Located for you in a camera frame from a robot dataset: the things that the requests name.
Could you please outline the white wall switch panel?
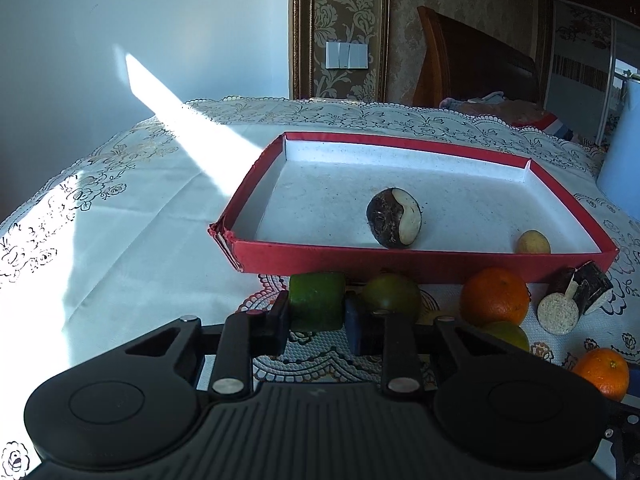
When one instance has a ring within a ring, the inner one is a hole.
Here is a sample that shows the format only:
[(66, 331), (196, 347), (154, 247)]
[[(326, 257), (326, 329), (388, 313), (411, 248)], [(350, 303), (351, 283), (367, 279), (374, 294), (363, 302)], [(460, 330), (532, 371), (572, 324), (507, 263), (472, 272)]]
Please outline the white wall switch panel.
[(328, 70), (366, 70), (369, 67), (369, 48), (358, 42), (328, 41), (324, 66)]

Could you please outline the white lace tablecloth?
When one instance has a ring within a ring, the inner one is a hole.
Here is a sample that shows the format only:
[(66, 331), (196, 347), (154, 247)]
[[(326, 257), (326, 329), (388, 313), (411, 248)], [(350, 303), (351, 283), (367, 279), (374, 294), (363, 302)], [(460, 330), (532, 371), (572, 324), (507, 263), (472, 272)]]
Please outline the white lace tablecloth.
[(404, 136), (520, 155), (544, 166), (617, 245), (613, 290), (565, 337), (525, 322), (536, 356), (572, 367), (609, 348), (639, 359), (639, 225), (597, 187), (602, 154), (532, 128), (449, 110), (337, 100), (192, 102), (150, 118), (53, 177), (1, 226), (1, 474), (39, 464), (24, 426), (50, 377), (184, 314), (206, 324), (265, 309), (288, 282), (236, 272), (208, 235), (246, 170), (285, 131)]

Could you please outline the dark sugarcane piece back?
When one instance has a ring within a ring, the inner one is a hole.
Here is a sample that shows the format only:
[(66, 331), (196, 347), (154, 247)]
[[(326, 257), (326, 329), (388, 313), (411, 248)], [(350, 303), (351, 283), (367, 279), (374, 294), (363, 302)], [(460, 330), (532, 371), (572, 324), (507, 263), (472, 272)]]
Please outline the dark sugarcane piece back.
[(576, 269), (573, 282), (576, 285), (573, 300), (580, 315), (593, 313), (603, 307), (612, 296), (612, 282), (593, 261)]

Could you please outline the dark cut water chestnut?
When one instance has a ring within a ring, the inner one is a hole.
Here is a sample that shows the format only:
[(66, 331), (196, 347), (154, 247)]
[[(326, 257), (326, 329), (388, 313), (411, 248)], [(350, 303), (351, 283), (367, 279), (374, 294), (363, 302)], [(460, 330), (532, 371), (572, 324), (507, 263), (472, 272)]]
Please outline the dark cut water chestnut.
[(375, 194), (368, 203), (366, 216), (372, 235), (386, 248), (407, 248), (421, 231), (420, 206), (402, 188), (386, 188)]

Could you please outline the orange mandarin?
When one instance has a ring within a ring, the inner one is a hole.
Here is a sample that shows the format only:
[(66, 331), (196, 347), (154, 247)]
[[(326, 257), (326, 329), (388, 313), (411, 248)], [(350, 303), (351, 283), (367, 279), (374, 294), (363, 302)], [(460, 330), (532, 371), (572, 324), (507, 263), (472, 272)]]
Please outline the orange mandarin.
[(606, 398), (620, 402), (626, 396), (630, 383), (627, 361), (616, 351), (592, 349), (580, 358), (572, 372), (588, 380)]
[(460, 316), (474, 326), (495, 322), (521, 325), (526, 318), (530, 293), (514, 271), (488, 268), (467, 281), (460, 296)]

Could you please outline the brown wooden headboard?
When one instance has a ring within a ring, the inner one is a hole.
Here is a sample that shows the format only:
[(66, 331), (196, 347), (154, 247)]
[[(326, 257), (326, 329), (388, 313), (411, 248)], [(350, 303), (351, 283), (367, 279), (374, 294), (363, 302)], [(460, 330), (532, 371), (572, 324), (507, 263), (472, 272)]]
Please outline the brown wooden headboard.
[(419, 6), (426, 51), (412, 104), (436, 107), (501, 91), (509, 100), (538, 102), (535, 61), (478, 29)]

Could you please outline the green cucumber piece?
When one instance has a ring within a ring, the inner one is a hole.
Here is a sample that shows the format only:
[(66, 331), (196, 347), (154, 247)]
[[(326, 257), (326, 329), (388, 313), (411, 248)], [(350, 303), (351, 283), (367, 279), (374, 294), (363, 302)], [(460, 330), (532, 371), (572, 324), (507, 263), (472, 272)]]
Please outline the green cucumber piece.
[(340, 330), (345, 318), (345, 278), (337, 272), (292, 275), (288, 302), (293, 332)]

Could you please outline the light blue kettle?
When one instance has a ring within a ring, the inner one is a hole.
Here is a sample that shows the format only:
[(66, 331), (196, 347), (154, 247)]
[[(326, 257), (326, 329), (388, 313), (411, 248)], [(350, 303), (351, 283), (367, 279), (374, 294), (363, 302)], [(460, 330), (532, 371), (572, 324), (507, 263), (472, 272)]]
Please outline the light blue kettle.
[(639, 81), (630, 78), (620, 120), (597, 180), (605, 197), (627, 216), (640, 216), (640, 105)]

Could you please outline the bedding with striped pillow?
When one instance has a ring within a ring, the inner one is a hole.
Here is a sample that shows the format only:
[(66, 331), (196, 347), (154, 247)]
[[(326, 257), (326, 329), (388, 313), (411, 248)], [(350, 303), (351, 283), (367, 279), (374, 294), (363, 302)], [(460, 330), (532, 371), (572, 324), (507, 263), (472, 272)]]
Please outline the bedding with striped pillow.
[(497, 117), (512, 127), (534, 127), (548, 136), (574, 143), (587, 143), (555, 114), (533, 102), (508, 100), (501, 91), (491, 92), (484, 98), (477, 99), (446, 98), (439, 103), (439, 108), (470, 116)]

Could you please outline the red shallow tray box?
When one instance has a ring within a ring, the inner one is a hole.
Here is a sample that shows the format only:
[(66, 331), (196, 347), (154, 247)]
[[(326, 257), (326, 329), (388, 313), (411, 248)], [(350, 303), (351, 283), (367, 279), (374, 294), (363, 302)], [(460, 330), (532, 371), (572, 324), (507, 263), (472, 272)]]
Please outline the red shallow tray box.
[(482, 148), (364, 134), (287, 132), (209, 227), (235, 270), (381, 272), (460, 284), (502, 266), (544, 282), (617, 247), (538, 162)]

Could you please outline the wardrobe with mirrored doors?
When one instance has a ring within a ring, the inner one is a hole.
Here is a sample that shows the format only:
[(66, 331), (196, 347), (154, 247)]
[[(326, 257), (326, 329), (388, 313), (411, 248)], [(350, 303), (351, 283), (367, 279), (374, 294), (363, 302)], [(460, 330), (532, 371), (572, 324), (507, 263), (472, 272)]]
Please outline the wardrobe with mirrored doors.
[(637, 25), (575, 3), (553, 3), (544, 108), (562, 122), (564, 138), (609, 148), (628, 80), (638, 73)]

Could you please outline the green tomato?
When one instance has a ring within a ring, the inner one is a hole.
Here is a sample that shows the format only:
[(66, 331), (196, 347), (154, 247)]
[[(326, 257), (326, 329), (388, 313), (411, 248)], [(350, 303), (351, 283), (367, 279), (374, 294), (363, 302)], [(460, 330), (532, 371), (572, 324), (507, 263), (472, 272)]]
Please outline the green tomato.
[(416, 322), (421, 307), (419, 286), (398, 274), (381, 274), (364, 285), (361, 296), (373, 312), (390, 312)]
[(525, 352), (529, 352), (529, 341), (524, 330), (520, 326), (508, 321), (492, 322), (485, 325), (482, 331), (494, 336)]

